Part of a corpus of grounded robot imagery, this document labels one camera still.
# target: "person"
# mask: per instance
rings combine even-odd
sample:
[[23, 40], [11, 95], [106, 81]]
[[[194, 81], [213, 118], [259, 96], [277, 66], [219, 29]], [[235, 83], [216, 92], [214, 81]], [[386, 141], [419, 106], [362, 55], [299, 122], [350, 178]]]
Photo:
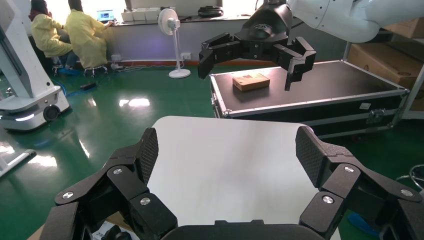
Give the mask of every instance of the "person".
[[59, 57], [60, 63], [65, 65], [65, 69], [59, 70], [60, 72], [77, 75], [79, 71], [73, 68], [78, 57], [72, 50], [69, 36], [58, 34], [58, 30], [64, 26], [53, 20], [46, 1], [32, 0], [28, 17], [31, 20], [31, 32], [36, 47], [43, 51], [47, 58]]
[[68, 32], [72, 49], [79, 57], [84, 69], [94, 69], [108, 63], [106, 41], [94, 36], [110, 27], [114, 22], [103, 24], [83, 11], [81, 0], [68, 0], [71, 10], [64, 29]]

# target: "black flight case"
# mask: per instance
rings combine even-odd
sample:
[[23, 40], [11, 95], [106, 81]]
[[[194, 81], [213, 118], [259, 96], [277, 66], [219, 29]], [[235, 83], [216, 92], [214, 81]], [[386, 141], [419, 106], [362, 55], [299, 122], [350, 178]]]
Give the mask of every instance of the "black flight case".
[[[234, 76], [260, 73], [269, 87], [241, 92]], [[281, 67], [211, 74], [217, 118], [301, 123], [320, 138], [392, 128], [401, 117], [409, 90], [345, 61], [317, 62], [302, 81], [284, 91]]]

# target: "cardboard box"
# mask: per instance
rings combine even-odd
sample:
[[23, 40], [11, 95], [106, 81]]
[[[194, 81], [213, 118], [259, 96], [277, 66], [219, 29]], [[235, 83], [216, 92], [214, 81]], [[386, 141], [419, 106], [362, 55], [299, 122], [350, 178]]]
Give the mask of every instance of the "cardboard box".
[[[119, 212], [116, 212], [112, 214], [110, 217], [106, 218], [106, 221], [108, 221], [111, 224], [118, 225], [119, 227], [133, 231], [131, 227], [125, 222], [124, 218]], [[34, 232], [27, 240], [40, 240], [41, 232], [43, 231], [44, 224]]]
[[242, 92], [266, 88], [270, 86], [270, 79], [266, 76], [255, 73], [232, 78], [232, 84]]
[[386, 44], [422, 62], [424, 65], [424, 44], [417, 41], [392, 41], [386, 42]]
[[386, 26], [385, 29], [410, 39], [424, 38], [424, 17]]
[[[424, 65], [384, 43], [352, 44], [347, 61], [410, 90]], [[424, 111], [424, 99], [420, 97], [418, 94], [411, 110]]]

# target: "computer monitor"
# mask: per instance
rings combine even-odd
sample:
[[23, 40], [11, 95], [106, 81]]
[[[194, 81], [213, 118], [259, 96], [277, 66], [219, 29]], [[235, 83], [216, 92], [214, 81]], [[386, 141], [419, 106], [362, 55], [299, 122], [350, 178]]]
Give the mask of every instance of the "computer monitor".
[[97, 20], [102, 23], [107, 23], [108, 21], [115, 20], [113, 10], [102, 10], [97, 11]]

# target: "yellow lab coat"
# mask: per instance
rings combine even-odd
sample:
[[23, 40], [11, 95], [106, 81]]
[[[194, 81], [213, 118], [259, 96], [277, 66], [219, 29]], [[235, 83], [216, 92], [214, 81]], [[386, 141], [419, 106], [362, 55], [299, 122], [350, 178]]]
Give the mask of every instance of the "yellow lab coat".
[[69, 43], [59, 41], [57, 29], [62, 29], [62, 24], [45, 14], [38, 14], [31, 23], [35, 45], [47, 58], [63, 56], [72, 50]]
[[96, 68], [107, 64], [106, 41], [94, 36], [105, 29], [103, 23], [82, 11], [75, 9], [67, 17], [64, 29], [69, 34], [74, 53], [79, 57], [83, 68]]

